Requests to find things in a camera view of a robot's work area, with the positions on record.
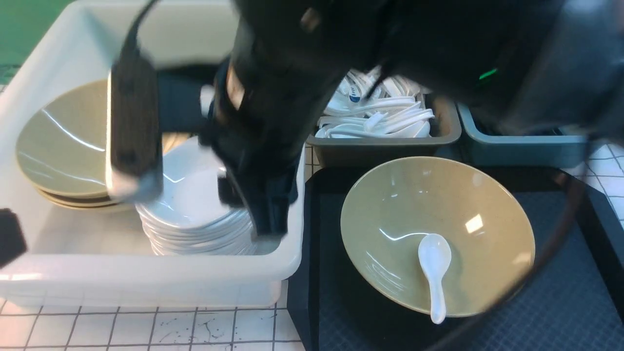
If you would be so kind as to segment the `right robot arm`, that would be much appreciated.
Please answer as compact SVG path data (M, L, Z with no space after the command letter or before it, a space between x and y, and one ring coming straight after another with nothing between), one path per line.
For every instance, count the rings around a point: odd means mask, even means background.
M621 0L236 0L209 141L259 235L287 232L295 158L350 69L413 80L510 134L623 143Z

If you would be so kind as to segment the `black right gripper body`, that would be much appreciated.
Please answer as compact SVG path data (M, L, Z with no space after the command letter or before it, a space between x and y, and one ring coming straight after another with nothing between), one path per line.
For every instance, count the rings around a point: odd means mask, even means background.
M221 63L200 144L225 165L258 235L287 233L303 146L341 78L329 66L276 73L252 57Z

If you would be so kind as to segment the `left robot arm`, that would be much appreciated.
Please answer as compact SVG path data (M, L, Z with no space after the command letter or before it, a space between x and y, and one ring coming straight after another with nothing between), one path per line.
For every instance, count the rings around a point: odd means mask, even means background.
M0 268L6 267L27 252L27 242L20 220L11 209L0 210Z

